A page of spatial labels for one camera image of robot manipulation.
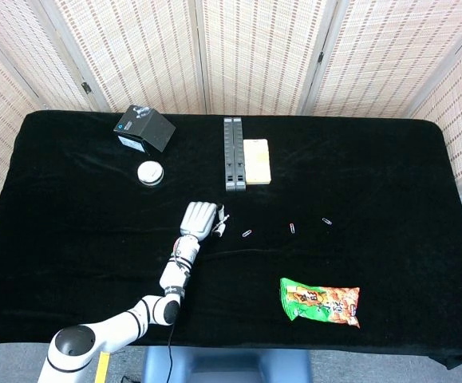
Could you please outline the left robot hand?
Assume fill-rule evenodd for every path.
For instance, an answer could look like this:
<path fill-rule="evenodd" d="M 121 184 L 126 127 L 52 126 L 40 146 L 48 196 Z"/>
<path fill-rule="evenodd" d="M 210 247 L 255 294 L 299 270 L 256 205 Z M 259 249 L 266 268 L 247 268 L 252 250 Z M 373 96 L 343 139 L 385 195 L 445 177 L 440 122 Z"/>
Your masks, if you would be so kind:
<path fill-rule="evenodd" d="M 180 224 L 180 234 L 190 235 L 199 242 L 209 235 L 221 237 L 228 218 L 223 204 L 190 202 Z"/>

